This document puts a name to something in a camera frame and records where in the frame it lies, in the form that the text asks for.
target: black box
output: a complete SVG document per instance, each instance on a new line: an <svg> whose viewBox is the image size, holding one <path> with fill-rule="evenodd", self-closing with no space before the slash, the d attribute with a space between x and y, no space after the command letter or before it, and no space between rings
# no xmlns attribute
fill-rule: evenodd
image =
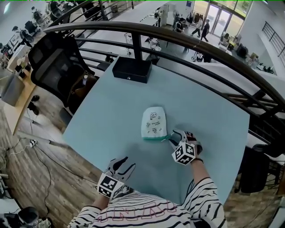
<svg viewBox="0 0 285 228"><path fill-rule="evenodd" d="M147 83L151 72L151 61L118 57L113 67L114 77Z"/></svg>

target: light blue tabletop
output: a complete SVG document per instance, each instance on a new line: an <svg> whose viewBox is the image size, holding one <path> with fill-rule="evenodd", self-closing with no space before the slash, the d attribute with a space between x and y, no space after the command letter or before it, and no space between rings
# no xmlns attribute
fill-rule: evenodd
<svg viewBox="0 0 285 228"><path fill-rule="evenodd" d="M115 78L114 64L75 113L64 133L66 142L102 171L110 160L128 156L126 166L136 163L136 169L127 185L180 204L192 180L190 165L173 161L168 141L141 137L143 112L161 106L168 133L175 128L187 130L201 141L201 158L224 203L243 157L249 115L208 89L160 67L152 66L148 83L143 84Z"/></svg>

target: glass door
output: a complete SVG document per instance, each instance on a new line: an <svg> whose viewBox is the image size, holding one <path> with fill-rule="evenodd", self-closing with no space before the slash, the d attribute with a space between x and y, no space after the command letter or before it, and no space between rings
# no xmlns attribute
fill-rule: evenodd
<svg viewBox="0 0 285 228"><path fill-rule="evenodd" d="M230 13L220 10L218 13L218 20L216 23L216 27L214 28L213 34L220 37L226 27L228 19L230 17Z"/></svg>
<svg viewBox="0 0 285 228"><path fill-rule="evenodd" d="M210 24L210 29L209 31L213 31L213 28L215 26L215 22L218 16L220 8L210 5L209 7L209 11L208 11L208 15L207 15L207 19L210 20L209 24Z"/></svg>

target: striped sleeve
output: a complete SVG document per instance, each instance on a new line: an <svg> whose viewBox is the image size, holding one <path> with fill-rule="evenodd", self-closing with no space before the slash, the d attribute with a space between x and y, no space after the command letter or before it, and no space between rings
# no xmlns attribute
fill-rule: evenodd
<svg viewBox="0 0 285 228"><path fill-rule="evenodd" d="M218 199L217 187L211 178L202 179L186 196L182 204L195 221L207 222L211 228L226 228L222 203Z"/></svg>
<svg viewBox="0 0 285 228"><path fill-rule="evenodd" d="M93 207L93 206L86 206L84 207L78 216L74 217L67 228L83 228L88 227L91 224L98 214L101 212L100 208Z"/></svg>

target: black backpack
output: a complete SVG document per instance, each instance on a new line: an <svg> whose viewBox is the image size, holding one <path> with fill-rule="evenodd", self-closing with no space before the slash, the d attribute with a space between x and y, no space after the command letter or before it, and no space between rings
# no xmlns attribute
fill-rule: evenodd
<svg viewBox="0 0 285 228"><path fill-rule="evenodd" d="M37 11L35 11L35 12L34 12L34 19L35 19L35 20L39 20L40 18L41 18L40 13L37 12Z"/></svg>

